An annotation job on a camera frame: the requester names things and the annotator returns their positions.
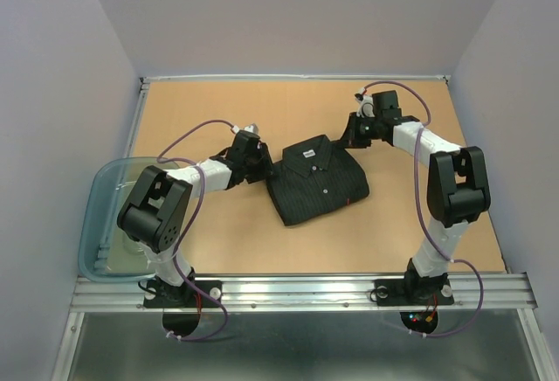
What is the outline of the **black pinstriped long sleeve shirt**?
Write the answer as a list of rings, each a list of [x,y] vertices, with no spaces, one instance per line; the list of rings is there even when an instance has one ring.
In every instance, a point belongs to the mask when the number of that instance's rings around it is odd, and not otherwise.
[[[326,135],[284,148],[266,188],[285,226],[300,225],[369,196],[361,165]]]

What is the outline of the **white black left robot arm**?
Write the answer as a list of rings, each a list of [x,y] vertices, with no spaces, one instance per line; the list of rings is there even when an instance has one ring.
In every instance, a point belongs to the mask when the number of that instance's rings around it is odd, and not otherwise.
[[[267,145],[254,125],[235,128],[230,147],[200,163],[176,170],[145,168],[121,207],[116,224],[141,246],[155,276],[140,285],[145,306],[184,307],[198,298],[194,269],[179,252],[190,228],[183,221],[191,199],[272,175]]]

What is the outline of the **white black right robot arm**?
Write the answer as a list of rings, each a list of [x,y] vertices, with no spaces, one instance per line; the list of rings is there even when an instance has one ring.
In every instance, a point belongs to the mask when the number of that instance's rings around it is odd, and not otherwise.
[[[397,92],[355,94],[359,104],[349,116],[339,145],[365,149],[387,142],[413,157],[413,167],[427,168],[426,203],[430,219],[419,224],[424,241],[400,279],[377,279],[373,297],[380,306],[419,306],[435,299],[451,304],[448,267],[468,226],[491,204],[483,151],[462,147],[431,132],[412,115],[404,115]]]

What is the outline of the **clear teal plastic bin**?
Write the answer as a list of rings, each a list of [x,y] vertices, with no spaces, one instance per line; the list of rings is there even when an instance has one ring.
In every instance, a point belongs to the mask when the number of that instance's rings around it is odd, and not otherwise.
[[[181,167],[149,156],[129,157],[106,164],[93,179],[78,253],[79,272],[90,281],[132,283],[154,276],[157,265],[148,261],[141,244],[117,226],[121,207],[151,165],[170,174]]]

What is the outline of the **aluminium front mounting rail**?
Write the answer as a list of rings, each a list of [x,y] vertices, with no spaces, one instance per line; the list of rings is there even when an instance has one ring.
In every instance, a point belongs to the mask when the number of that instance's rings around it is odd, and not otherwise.
[[[220,286],[219,299],[233,313],[295,311],[381,311],[371,299],[375,281],[399,281],[400,274],[200,275],[200,285]],[[482,274],[484,310],[535,309],[525,274]],[[144,292],[134,282],[97,283],[79,278],[70,310],[76,313],[147,312]]]

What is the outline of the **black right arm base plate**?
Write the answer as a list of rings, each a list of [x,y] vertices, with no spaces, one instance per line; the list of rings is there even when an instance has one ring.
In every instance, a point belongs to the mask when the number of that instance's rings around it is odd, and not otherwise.
[[[442,285],[437,282],[406,282],[403,279],[376,279],[373,282],[375,301],[380,307],[411,307],[453,305],[452,295],[444,296]]]

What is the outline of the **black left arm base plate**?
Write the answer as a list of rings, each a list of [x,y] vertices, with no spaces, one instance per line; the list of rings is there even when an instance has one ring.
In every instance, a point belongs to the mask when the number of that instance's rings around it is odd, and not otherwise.
[[[214,301],[200,295],[185,282],[175,287],[159,278],[153,278],[139,281],[137,285],[144,293],[144,308],[218,308]]]

